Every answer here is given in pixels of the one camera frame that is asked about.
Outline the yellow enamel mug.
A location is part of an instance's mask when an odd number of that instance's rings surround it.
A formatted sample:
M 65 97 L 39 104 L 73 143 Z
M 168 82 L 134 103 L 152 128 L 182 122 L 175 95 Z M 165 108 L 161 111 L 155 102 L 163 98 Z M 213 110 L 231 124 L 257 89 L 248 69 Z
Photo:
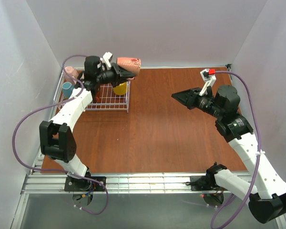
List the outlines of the yellow enamel mug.
M 116 95 L 125 95 L 127 92 L 127 82 L 124 82 L 116 87 L 113 87 L 112 90 Z

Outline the white mug pink handle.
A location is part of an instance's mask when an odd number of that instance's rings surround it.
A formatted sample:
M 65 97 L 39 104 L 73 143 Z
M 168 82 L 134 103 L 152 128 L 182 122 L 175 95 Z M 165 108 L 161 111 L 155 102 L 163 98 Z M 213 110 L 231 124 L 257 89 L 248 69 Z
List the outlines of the white mug pink handle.
M 141 60 L 139 58 L 118 57 L 116 63 L 123 69 L 132 72 L 137 76 L 141 69 Z

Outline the pink faceted mug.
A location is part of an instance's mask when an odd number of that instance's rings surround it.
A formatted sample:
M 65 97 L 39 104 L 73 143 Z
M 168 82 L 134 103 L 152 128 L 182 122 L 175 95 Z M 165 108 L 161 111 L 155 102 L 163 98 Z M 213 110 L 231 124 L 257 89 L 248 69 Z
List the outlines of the pink faceted mug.
M 65 71 L 63 72 L 63 74 L 65 80 L 75 85 L 77 83 L 76 79 L 78 77 L 78 72 L 72 66 L 67 66 L 64 69 Z

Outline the white mug blue handle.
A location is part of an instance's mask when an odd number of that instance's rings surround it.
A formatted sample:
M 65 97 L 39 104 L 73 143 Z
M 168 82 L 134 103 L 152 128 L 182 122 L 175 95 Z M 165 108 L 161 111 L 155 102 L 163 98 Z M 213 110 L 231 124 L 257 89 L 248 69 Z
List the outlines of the white mug blue handle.
M 64 98 L 69 99 L 72 95 L 73 89 L 74 85 L 72 83 L 64 82 L 61 88 Z

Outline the dark brown glazed mug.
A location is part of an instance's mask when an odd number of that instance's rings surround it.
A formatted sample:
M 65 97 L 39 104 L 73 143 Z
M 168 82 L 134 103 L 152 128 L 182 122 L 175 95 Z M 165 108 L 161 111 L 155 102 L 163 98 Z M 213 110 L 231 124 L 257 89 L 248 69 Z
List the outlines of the dark brown glazed mug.
M 98 92 L 96 93 L 96 95 L 94 96 L 94 98 L 93 98 L 93 103 L 94 103 L 94 104 L 101 102 L 100 93 L 101 93 L 101 91 L 98 91 Z

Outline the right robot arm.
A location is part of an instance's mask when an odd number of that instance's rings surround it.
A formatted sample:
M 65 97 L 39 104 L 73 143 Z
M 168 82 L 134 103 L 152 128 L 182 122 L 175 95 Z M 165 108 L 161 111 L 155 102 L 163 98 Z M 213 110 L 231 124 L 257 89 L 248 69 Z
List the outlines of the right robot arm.
M 198 108 L 216 118 L 215 126 L 225 141 L 241 158 L 254 179 L 254 186 L 246 200 L 250 212 L 260 223 L 267 223 L 286 213 L 286 182 L 278 175 L 258 141 L 247 119 L 238 112 L 240 97 L 230 85 L 222 85 L 215 95 L 208 88 L 172 94 L 172 98 L 188 109 Z

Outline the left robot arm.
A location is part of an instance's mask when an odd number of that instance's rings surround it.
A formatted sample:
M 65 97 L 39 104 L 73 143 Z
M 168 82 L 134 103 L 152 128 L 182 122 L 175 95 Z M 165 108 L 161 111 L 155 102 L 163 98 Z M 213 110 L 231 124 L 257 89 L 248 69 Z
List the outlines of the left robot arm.
M 101 85 L 110 83 L 116 87 L 130 81 L 139 74 L 140 68 L 138 58 L 119 57 L 112 62 L 110 52 L 103 57 L 87 56 L 69 99 L 51 120 L 40 124 L 41 153 L 59 164 L 68 176 L 75 179 L 87 177 L 88 167 L 76 154 L 75 124 L 86 107 L 96 102 Z

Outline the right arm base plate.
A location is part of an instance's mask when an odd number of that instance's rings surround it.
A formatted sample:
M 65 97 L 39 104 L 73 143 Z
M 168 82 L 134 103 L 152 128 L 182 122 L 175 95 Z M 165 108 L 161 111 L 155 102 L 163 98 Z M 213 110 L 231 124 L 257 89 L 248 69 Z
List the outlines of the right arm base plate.
M 211 191 L 219 188 L 219 186 L 207 175 L 190 176 L 190 180 L 185 182 L 185 185 L 190 186 L 192 191 Z

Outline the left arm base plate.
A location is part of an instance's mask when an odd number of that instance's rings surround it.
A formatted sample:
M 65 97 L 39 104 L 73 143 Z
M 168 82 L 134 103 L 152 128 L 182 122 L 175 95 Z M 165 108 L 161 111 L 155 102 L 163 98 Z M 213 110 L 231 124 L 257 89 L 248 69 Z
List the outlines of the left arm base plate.
M 86 179 L 77 179 L 67 176 L 65 180 L 64 191 L 68 192 L 104 191 L 104 187 L 97 182 L 95 183 Z

